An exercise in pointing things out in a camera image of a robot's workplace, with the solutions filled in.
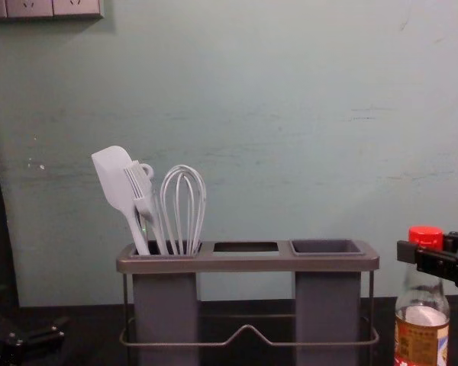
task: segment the white spatula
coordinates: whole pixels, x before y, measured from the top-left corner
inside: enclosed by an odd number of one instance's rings
[[[132,164],[131,157],[120,146],[110,146],[93,154],[92,160],[105,198],[113,208],[124,214],[131,228],[137,252],[149,255],[150,251],[136,217],[131,184],[124,173],[124,168]]]

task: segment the dark table surface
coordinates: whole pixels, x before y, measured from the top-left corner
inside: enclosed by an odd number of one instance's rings
[[[363,302],[363,314],[366,314],[366,301]],[[376,366],[393,365],[394,305],[394,298],[376,299],[375,327],[380,334],[380,342],[373,349],[373,364]],[[458,296],[450,297],[450,305],[449,365],[458,366]],[[236,311],[246,317],[224,317],[229,309],[232,313]],[[201,338],[205,341],[224,340],[240,324],[251,323],[263,330],[270,339],[291,340],[293,319],[290,316],[275,319],[254,315],[291,312],[292,302],[289,300],[203,303]],[[9,312],[6,316],[24,331],[48,326],[61,316],[71,319],[61,353],[30,361],[26,363],[28,366],[127,365],[126,351],[118,341],[124,327],[124,312],[120,305],[26,308]],[[360,363],[366,364],[366,358],[362,359]],[[268,349],[255,335],[248,332],[241,335],[228,349],[204,350],[201,360],[203,366],[289,366],[292,364],[292,350]]]

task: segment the whisk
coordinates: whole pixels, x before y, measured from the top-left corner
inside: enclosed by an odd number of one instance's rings
[[[175,217],[176,233],[168,214],[168,190],[170,184],[175,185],[172,195],[173,211]],[[186,189],[187,196],[187,221],[186,221],[186,245],[183,243],[184,228],[180,215],[180,191]],[[193,168],[187,165],[177,165],[171,168],[161,184],[160,208],[163,212],[169,244],[175,255],[194,255],[200,247],[200,233],[205,216],[205,205],[207,202],[207,191],[202,176]]]

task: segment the glass bottle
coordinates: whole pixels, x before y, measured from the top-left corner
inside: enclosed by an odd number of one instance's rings
[[[413,226],[409,242],[442,250],[443,231]],[[395,303],[395,366],[447,366],[450,305],[443,280],[408,265],[402,293]]]

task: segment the bottle label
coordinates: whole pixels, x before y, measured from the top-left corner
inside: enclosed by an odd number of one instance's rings
[[[447,366],[449,324],[416,326],[395,317],[394,366]]]

